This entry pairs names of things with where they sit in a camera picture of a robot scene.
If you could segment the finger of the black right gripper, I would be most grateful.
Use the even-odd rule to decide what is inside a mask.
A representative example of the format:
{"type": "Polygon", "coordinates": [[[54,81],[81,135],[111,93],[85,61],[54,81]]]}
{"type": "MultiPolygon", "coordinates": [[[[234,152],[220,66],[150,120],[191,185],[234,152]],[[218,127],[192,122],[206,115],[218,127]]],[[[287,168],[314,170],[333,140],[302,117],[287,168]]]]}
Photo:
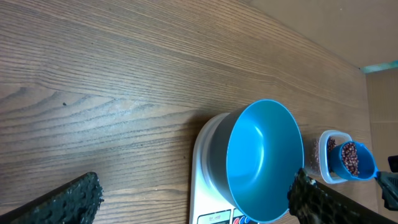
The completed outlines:
{"type": "Polygon", "coordinates": [[[384,207],[391,211],[397,211],[397,173],[378,171],[375,179],[382,189],[384,207]]]}

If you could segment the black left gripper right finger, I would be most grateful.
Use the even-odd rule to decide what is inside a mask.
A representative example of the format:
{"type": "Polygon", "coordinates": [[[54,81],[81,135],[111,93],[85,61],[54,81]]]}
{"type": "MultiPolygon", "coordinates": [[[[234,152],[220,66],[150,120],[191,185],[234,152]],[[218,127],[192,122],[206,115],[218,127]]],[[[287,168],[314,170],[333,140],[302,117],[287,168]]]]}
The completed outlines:
{"type": "Polygon", "coordinates": [[[319,183],[303,168],[295,174],[287,198],[289,213],[297,217],[300,224],[396,224],[319,183]]]}

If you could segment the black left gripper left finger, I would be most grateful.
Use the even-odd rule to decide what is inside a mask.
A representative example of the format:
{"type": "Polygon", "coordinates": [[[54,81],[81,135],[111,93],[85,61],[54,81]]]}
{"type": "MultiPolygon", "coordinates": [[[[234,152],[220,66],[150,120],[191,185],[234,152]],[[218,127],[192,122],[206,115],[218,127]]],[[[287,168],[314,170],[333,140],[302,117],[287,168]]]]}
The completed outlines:
{"type": "Polygon", "coordinates": [[[87,172],[39,198],[1,215],[5,224],[92,224],[103,202],[95,172],[87,172]]]}

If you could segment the blue plastic measuring scoop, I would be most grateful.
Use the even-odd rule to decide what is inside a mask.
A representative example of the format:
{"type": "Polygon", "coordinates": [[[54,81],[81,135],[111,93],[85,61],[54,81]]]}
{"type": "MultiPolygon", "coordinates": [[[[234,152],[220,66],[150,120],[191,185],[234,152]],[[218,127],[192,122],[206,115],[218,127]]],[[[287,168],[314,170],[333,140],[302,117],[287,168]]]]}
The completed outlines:
{"type": "Polygon", "coordinates": [[[328,155],[331,170],[345,180],[370,180],[378,171],[371,151],[362,143],[346,141],[328,155]]]}

